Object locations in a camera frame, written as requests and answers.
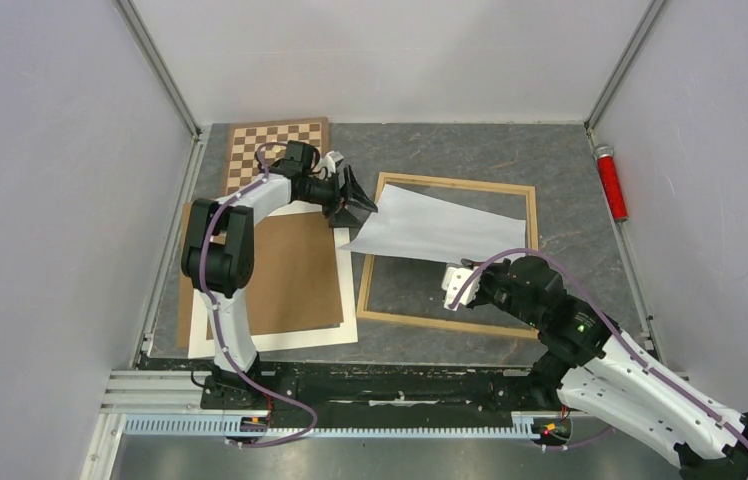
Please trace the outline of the landscape photo print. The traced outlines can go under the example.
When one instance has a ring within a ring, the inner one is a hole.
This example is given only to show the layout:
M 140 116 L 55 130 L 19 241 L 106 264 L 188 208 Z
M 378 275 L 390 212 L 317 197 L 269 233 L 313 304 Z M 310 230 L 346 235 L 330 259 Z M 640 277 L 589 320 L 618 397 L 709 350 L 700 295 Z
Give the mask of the landscape photo print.
M 458 264 L 525 248 L 527 222 L 388 184 L 346 251 Z

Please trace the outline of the wooden picture frame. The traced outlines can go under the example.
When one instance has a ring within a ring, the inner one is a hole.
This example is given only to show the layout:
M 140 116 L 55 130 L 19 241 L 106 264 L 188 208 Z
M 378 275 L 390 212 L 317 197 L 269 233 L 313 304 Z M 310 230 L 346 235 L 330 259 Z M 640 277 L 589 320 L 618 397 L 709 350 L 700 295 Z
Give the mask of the wooden picture frame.
M 522 196 L 525 199 L 527 228 L 526 244 L 535 250 L 539 247 L 538 204 L 536 187 L 532 185 L 504 184 L 467 179 L 414 175 L 395 172 L 380 172 L 378 176 L 375 199 L 378 200 L 387 184 L 406 184 L 424 187 L 441 187 L 457 190 L 499 193 Z M 375 259 L 367 254 L 362 268 L 362 280 L 359 289 L 356 315 L 358 318 L 390 322 L 413 327 L 440 329 L 473 334 L 496 335 L 502 337 L 536 340 L 538 333 L 532 328 L 504 327 L 485 324 L 474 324 L 456 320 L 426 318 L 410 315 L 399 315 L 387 312 L 376 312 L 368 309 L 370 290 Z

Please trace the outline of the red glitter microphone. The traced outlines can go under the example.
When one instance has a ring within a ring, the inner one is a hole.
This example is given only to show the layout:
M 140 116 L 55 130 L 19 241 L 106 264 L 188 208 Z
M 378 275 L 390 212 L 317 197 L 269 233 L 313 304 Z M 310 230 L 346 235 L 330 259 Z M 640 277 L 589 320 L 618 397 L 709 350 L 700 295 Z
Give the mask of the red glitter microphone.
M 618 223 L 625 222 L 628 210 L 614 162 L 614 150 L 607 144 L 599 144 L 593 156 L 612 218 Z

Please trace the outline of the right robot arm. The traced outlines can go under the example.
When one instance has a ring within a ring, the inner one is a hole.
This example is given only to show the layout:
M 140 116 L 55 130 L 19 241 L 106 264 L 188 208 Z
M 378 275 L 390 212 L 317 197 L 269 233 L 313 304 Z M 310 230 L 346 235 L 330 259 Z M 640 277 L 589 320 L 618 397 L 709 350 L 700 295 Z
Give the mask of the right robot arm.
M 528 375 L 530 400 L 605 422 L 662 456 L 684 479 L 748 478 L 748 412 L 703 394 L 639 346 L 574 279 L 537 251 L 464 259 L 450 308 L 492 305 L 538 332 L 546 351 Z

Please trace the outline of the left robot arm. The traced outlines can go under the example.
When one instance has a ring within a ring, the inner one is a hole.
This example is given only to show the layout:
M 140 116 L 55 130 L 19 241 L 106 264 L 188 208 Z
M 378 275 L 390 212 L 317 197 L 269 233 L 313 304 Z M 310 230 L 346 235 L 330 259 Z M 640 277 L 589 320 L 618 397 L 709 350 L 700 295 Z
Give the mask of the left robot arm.
M 264 386 L 250 333 L 246 287 L 255 267 L 255 227 L 295 201 L 320 207 L 332 228 L 359 228 L 352 208 L 377 211 L 353 170 L 335 152 L 321 154 L 301 141 L 281 143 L 283 156 L 268 162 L 271 143 L 259 145 L 259 170 L 249 184 L 219 199 L 192 202 L 180 268 L 207 308 L 214 341 L 213 367 L 202 385 L 205 408 L 251 408 L 264 398 L 290 398 Z

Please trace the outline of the wooden chessboard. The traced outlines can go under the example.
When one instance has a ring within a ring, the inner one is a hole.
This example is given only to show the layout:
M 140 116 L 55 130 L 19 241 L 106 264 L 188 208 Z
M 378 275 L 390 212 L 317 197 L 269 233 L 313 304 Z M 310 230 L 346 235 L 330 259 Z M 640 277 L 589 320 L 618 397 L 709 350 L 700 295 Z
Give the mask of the wooden chessboard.
M 222 196 L 236 193 L 260 173 L 256 149 L 265 143 L 302 141 L 321 154 L 330 149 L 330 126 L 326 117 L 275 120 L 230 127 L 227 142 L 227 166 L 222 174 Z

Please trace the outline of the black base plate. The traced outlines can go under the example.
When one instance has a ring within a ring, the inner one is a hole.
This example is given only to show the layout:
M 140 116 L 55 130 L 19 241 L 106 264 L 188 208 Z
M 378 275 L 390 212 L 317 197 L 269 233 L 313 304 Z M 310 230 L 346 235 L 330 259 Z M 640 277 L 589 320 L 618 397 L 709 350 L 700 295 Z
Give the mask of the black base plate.
M 521 368 L 262 361 L 247 376 L 213 368 L 201 408 L 265 416 L 276 428 L 397 430 L 505 427 L 514 412 L 562 410 Z

